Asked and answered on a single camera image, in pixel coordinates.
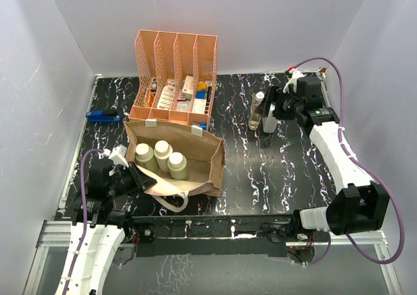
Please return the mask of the white bottle dark grey cap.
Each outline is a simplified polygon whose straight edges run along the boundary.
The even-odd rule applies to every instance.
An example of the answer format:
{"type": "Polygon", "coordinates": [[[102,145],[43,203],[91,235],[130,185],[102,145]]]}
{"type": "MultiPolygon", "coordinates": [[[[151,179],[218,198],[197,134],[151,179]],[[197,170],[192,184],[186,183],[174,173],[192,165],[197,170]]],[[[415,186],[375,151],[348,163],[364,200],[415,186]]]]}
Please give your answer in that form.
{"type": "Polygon", "coordinates": [[[278,120],[274,116],[275,104],[271,103],[268,115],[262,118],[262,127],[265,133],[274,133],[278,120]]]}

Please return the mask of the clear bottle amber liquid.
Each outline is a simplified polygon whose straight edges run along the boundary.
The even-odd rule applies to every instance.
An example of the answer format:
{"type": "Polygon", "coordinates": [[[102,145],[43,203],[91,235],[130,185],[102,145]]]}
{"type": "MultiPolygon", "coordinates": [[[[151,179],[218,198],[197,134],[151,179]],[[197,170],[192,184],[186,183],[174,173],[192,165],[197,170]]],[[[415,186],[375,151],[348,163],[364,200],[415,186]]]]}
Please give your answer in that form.
{"type": "Polygon", "coordinates": [[[250,130],[256,130],[258,129],[260,125],[262,115],[256,112],[256,109],[262,103],[264,98],[265,98],[265,94],[262,91],[259,91],[256,94],[254,94],[252,98],[252,104],[250,107],[250,116],[248,119],[248,127],[250,130]]]}

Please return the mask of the brown canvas tote bag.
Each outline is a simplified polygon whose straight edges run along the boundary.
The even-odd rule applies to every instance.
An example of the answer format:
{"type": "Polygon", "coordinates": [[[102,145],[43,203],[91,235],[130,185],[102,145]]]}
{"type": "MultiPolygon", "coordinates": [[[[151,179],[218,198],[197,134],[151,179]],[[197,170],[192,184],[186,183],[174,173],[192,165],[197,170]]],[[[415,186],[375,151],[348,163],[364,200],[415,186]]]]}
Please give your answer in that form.
{"type": "Polygon", "coordinates": [[[173,212],[184,210],[189,197],[220,196],[225,169],[223,139],[192,126],[151,119],[125,122],[124,127],[130,141],[126,160],[157,180],[146,194],[173,212]],[[174,152],[180,152],[186,158],[187,180],[175,180],[168,172],[153,173],[136,159],[138,144],[145,143],[153,148],[161,140],[167,141],[174,152]]]}

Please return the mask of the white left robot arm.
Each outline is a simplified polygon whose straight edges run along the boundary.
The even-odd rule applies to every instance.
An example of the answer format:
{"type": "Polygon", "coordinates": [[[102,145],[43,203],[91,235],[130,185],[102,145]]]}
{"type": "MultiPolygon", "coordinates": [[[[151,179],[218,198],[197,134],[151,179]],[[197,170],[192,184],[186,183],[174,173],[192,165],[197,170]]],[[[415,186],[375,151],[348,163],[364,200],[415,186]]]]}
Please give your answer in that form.
{"type": "Polygon", "coordinates": [[[154,226],[134,223],[129,212],[114,209],[121,195],[141,194],[155,186],[152,172],[132,162],[90,168],[70,227],[70,243],[56,294],[101,294],[119,246],[154,242],[154,226]]]}

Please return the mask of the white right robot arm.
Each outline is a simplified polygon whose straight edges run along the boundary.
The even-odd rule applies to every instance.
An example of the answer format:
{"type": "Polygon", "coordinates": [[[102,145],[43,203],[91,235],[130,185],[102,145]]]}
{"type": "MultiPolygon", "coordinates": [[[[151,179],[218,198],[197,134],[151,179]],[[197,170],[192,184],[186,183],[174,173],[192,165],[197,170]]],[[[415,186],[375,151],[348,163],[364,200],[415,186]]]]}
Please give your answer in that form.
{"type": "Polygon", "coordinates": [[[390,200],[387,191],[353,162],[339,117],[325,106],[317,76],[295,70],[284,87],[267,90],[256,111],[264,118],[297,121],[321,153],[336,187],[328,206],[293,212],[287,230],[295,239],[307,240],[314,231],[342,235],[382,227],[390,200]]]}

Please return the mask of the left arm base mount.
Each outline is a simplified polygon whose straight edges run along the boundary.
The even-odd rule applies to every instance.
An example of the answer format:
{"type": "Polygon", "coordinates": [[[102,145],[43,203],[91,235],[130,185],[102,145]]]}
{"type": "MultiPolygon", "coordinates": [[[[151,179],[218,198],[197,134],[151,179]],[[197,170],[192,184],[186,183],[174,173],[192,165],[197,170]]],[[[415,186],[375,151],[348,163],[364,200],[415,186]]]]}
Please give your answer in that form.
{"type": "Polygon", "coordinates": [[[152,223],[128,223],[123,227],[128,244],[151,244],[155,240],[155,227],[152,223]]]}

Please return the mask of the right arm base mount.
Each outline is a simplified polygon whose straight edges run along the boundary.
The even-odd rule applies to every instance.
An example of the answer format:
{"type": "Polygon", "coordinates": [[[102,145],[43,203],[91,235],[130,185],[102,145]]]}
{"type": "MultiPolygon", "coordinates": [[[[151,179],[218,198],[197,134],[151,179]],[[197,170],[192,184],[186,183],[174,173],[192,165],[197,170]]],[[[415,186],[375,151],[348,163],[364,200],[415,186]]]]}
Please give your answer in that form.
{"type": "Polygon", "coordinates": [[[301,249],[311,248],[317,238],[317,233],[314,230],[304,229],[292,223],[263,223],[261,225],[261,231],[273,243],[288,242],[290,239],[297,242],[304,242],[305,244],[301,249]]]}

